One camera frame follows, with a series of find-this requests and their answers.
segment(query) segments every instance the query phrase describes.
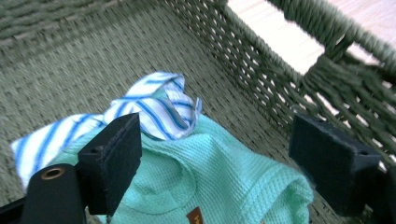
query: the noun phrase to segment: green wicker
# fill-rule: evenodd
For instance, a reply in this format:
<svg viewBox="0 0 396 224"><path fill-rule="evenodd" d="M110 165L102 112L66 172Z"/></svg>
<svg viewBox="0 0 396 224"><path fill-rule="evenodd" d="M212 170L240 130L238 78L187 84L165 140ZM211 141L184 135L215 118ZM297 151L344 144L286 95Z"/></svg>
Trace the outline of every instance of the green wicker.
<svg viewBox="0 0 396 224"><path fill-rule="evenodd" d="M22 196L9 143L77 113L102 113L140 77L182 73L204 113L252 150L293 167L295 110L396 153L396 53L319 0L271 2L325 48L302 75L216 0L0 3L0 205ZM378 66L347 53L358 44ZM330 104L336 114L329 110ZM314 223L358 223L320 196Z"/></svg>

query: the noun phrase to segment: screw hole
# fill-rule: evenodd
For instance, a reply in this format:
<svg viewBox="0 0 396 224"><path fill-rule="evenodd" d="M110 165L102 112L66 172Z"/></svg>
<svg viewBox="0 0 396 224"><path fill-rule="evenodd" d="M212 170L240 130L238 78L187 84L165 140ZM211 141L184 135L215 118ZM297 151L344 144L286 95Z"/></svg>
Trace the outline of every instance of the screw hole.
<svg viewBox="0 0 396 224"><path fill-rule="evenodd" d="M64 168L57 167L46 171L43 175L41 175L41 178L45 180L50 180L57 178L63 174L64 174Z"/></svg>

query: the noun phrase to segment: blue striped cloth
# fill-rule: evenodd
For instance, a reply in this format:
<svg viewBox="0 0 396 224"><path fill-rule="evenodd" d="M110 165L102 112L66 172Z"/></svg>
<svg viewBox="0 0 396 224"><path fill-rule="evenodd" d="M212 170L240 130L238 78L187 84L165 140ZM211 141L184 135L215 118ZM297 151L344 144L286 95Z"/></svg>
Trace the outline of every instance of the blue striped cloth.
<svg viewBox="0 0 396 224"><path fill-rule="evenodd" d="M85 133L105 127L120 116L139 113L143 133L161 140L175 140L192 133L202 110L183 93L184 77L156 72L138 80L128 92L111 102L103 115L79 114L61 119L11 144L17 172L26 188L31 176L48 165Z"/></svg>

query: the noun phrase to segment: clothing label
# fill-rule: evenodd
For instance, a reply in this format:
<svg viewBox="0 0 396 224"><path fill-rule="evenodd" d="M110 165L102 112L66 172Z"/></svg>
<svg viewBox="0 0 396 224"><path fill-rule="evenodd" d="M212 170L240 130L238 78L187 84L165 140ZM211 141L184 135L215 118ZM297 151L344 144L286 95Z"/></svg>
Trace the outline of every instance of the clothing label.
<svg viewBox="0 0 396 224"><path fill-rule="evenodd" d="M194 210L188 213L187 218L189 219L190 224L204 224L201 209L199 209L199 207L194 208Z"/></svg>

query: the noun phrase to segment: mint green shirt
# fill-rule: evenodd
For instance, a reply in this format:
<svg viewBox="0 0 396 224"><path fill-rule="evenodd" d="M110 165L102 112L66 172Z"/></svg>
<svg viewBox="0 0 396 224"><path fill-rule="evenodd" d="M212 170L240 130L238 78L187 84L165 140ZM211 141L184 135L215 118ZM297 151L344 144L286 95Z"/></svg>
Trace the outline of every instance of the mint green shirt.
<svg viewBox="0 0 396 224"><path fill-rule="evenodd" d="M77 153L102 129L78 139L51 164L78 162ZM143 156L111 223L308 223L313 200L306 179L242 145L201 116L192 135L156 141L142 134Z"/></svg>

